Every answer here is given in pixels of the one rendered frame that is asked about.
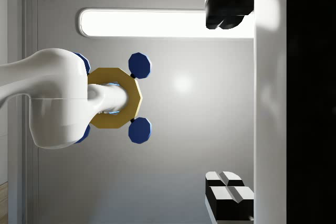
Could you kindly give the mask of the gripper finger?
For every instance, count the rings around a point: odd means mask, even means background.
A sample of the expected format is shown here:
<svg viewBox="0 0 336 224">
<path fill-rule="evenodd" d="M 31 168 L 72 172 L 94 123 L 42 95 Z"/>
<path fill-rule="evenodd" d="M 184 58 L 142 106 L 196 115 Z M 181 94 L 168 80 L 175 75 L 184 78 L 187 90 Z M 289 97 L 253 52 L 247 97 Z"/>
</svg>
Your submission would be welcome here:
<svg viewBox="0 0 336 224">
<path fill-rule="evenodd" d="M 212 224 L 254 224 L 254 192 L 233 172 L 207 172 L 205 205 Z"/>
<path fill-rule="evenodd" d="M 254 10 L 254 0 L 206 0 L 206 28 L 232 29 Z"/>
</svg>

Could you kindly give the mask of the drone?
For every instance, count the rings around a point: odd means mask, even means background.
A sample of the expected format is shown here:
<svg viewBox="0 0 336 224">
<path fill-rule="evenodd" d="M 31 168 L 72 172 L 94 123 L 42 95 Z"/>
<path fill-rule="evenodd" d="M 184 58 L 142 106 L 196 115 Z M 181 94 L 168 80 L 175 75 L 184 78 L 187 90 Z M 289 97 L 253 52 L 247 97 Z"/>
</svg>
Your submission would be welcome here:
<svg viewBox="0 0 336 224">
<path fill-rule="evenodd" d="M 130 122 L 128 136 L 133 143 L 146 142 L 152 133 L 152 124 L 146 118 L 137 118 L 142 94 L 136 79 L 149 76 L 152 62 L 136 52 L 128 60 L 131 74 L 120 68 L 97 68 L 89 72 L 89 61 L 81 54 L 88 75 L 88 98 L 98 103 L 89 124 L 99 129 L 118 129 Z"/>
</svg>

